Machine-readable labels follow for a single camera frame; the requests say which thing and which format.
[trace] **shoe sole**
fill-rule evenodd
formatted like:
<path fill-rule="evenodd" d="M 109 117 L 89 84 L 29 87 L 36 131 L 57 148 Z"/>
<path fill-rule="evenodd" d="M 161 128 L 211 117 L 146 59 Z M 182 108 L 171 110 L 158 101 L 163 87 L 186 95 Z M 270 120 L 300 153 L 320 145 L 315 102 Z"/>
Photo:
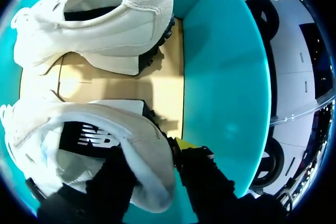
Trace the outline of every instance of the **shoe sole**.
<path fill-rule="evenodd" d="M 150 49 L 148 52 L 139 55 L 139 73 L 135 76 L 139 75 L 146 67 L 149 67 L 153 63 L 153 57 L 158 54 L 159 47 L 161 47 L 167 39 L 172 36 L 172 28 L 175 25 L 175 17 L 172 15 L 169 25 L 167 29 L 164 31 L 160 40 L 155 44 L 155 46 Z"/>
<path fill-rule="evenodd" d="M 139 75 L 146 67 L 149 67 L 153 63 L 153 57 L 158 54 L 159 47 L 162 46 L 168 38 L 172 35 L 172 27 L 175 25 L 175 19 L 174 15 L 172 15 L 171 20 L 169 22 L 169 25 L 165 32 L 163 33 L 160 40 L 155 44 L 153 48 L 151 48 L 149 51 L 139 55 L 139 56 L 130 56 L 130 57 L 113 57 L 109 58 L 109 56 L 101 56 L 101 55 L 91 55 L 87 54 L 86 52 L 80 52 L 79 54 L 86 58 L 86 60 L 94 67 L 103 69 L 106 71 L 114 72 L 114 73 L 120 73 L 128 76 L 137 76 Z M 50 57 L 48 60 L 46 60 L 43 64 L 40 64 L 38 66 L 35 66 L 33 69 L 33 72 L 37 73 L 38 75 L 44 75 L 46 74 L 51 67 L 55 64 L 55 62 L 65 54 L 54 54 L 52 57 Z M 104 59 L 104 62 L 107 62 L 106 65 L 109 65 L 108 68 L 104 68 L 101 66 L 100 58 L 101 57 L 107 57 Z M 134 68 L 123 68 L 122 66 L 134 66 Z M 111 69 L 110 66 L 116 66 L 115 70 Z"/>

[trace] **black sole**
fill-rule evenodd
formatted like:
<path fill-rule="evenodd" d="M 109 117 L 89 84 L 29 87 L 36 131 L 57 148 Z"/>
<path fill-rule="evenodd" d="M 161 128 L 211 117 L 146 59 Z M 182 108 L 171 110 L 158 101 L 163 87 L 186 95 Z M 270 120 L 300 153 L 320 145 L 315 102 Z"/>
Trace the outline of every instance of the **black sole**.
<path fill-rule="evenodd" d="M 134 76 L 139 75 L 146 67 L 149 67 L 153 63 L 153 57 L 158 54 L 159 47 L 162 46 L 166 42 L 166 40 L 170 38 L 170 36 L 172 36 L 172 28 L 174 25 L 175 25 L 175 16 L 173 14 L 169 22 L 169 25 L 167 29 L 164 31 L 160 40 L 148 52 L 139 55 L 139 73 Z"/>

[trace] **yellow tag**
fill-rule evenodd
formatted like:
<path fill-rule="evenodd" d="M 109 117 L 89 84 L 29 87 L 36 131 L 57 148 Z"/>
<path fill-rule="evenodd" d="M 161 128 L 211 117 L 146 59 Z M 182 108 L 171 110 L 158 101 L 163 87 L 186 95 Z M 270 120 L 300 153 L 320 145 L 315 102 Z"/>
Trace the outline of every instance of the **yellow tag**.
<path fill-rule="evenodd" d="M 194 144 L 191 144 L 191 143 L 188 143 L 178 137 L 175 138 L 177 143 L 179 144 L 179 147 L 181 150 L 183 149 L 188 149 L 188 148 L 198 148 L 198 146 L 194 145 Z"/>

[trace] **shoe heel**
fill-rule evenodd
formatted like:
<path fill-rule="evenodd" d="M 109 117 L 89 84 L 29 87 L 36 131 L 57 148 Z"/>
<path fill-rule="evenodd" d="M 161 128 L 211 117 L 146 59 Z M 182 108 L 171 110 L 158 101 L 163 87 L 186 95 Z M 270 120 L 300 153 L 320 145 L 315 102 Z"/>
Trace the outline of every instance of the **shoe heel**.
<path fill-rule="evenodd" d="M 81 55 L 95 68 L 128 76 L 139 74 L 139 56 L 106 56 L 83 53 Z"/>
<path fill-rule="evenodd" d="M 146 67 L 149 67 L 153 63 L 153 57 L 158 54 L 159 47 L 161 47 L 167 39 L 169 39 L 173 32 L 172 28 L 175 25 L 175 17 L 172 15 L 167 29 L 164 31 L 160 40 L 155 44 L 152 49 L 139 55 L 139 73 L 141 73 Z"/>

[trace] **wheel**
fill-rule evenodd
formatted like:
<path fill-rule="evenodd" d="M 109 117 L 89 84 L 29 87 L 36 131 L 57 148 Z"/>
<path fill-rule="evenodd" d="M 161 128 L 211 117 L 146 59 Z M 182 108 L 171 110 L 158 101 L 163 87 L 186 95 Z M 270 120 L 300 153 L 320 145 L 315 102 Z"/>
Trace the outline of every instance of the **wheel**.
<path fill-rule="evenodd" d="M 271 0 L 248 0 L 246 4 L 257 23 L 261 36 L 271 41 L 280 26 L 279 14 Z M 262 13 L 265 14 L 267 20 L 261 17 Z"/>
<path fill-rule="evenodd" d="M 280 175 L 285 162 L 284 151 L 274 138 L 269 138 L 266 143 L 265 153 L 268 157 L 261 159 L 256 176 L 252 181 L 254 189 L 262 189 L 272 184 Z"/>

